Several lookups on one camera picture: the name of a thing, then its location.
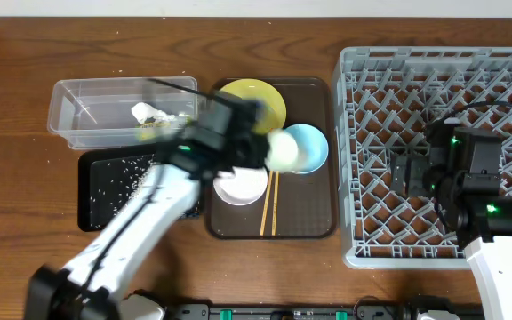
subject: green light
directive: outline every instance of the green light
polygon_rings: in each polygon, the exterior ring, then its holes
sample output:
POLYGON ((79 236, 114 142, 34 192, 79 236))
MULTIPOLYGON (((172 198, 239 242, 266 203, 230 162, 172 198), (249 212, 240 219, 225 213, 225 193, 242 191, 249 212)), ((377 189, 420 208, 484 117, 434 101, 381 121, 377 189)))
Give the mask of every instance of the green light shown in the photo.
POLYGON ((487 205, 487 212, 488 213, 494 213, 494 212, 497 212, 499 209, 497 209, 496 206, 494 206, 493 204, 488 204, 487 205))

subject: wooden table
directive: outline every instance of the wooden table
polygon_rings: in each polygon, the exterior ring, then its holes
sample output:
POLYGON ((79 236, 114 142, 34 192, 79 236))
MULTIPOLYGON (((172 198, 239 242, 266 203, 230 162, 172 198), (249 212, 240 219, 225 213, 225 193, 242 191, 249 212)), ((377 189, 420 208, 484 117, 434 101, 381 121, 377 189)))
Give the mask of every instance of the wooden table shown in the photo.
MULTIPOLYGON (((46 129, 61 79, 319 76, 330 83, 348 46, 512 46, 512 20, 0 19, 0 319, 22 313, 28 279, 60 268, 94 233, 76 225, 80 152, 46 129)), ((352 270, 340 236, 322 241, 219 241, 202 220, 177 222, 132 289, 213 303, 352 305, 370 294, 434 294, 477 303, 469 271, 352 270)))

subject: chopstick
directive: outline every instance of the chopstick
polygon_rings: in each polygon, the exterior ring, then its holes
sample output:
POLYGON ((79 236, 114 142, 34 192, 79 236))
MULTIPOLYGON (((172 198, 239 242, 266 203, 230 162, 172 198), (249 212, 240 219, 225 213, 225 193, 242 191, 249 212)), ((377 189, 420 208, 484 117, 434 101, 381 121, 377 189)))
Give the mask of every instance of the chopstick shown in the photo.
POLYGON ((280 183, 280 172, 276 172, 276 184, 274 186, 274 209, 272 211, 272 236, 276 235, 276 215, 277 215, 277 190, 280 183))
POLYGON ((270 185, 272 184, 272 174, 268 176, 268 186, 266 187, 266 200, 264 200, 264 212, 262 213, 262 224, 260 225, 260 235, 264 236, 264 228, 266 227, 266 216, 268 215, 268 200, 270 199, 270 185))

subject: yellow plate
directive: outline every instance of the yellow plate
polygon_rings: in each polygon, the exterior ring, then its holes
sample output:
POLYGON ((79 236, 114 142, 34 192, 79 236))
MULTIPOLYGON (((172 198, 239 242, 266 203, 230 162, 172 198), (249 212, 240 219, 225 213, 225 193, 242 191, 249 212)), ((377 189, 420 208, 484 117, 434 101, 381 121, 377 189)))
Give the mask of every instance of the yellow plate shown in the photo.
POLYGON ((265 105, 262 118, 254 125, 254 132, 264 134, 272 129, 284 127, 285 102, 280 92, 272 85, 256 79, 241 79, 220 89, 242 99, 260 100, 265 105))

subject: light blue plate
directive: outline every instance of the light blue plate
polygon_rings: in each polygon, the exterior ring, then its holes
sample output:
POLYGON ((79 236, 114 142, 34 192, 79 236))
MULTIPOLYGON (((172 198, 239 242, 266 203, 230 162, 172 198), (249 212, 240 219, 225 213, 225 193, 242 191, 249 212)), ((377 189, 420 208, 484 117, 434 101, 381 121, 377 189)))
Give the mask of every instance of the light blue plate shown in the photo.
POLYGON ((292 171, 293 173, 312 173, 324 165, 329 154, 329 145, 317 128, 309 124, 294 124, 285 131, 293 136, 300 150, 298 169, 292 171))

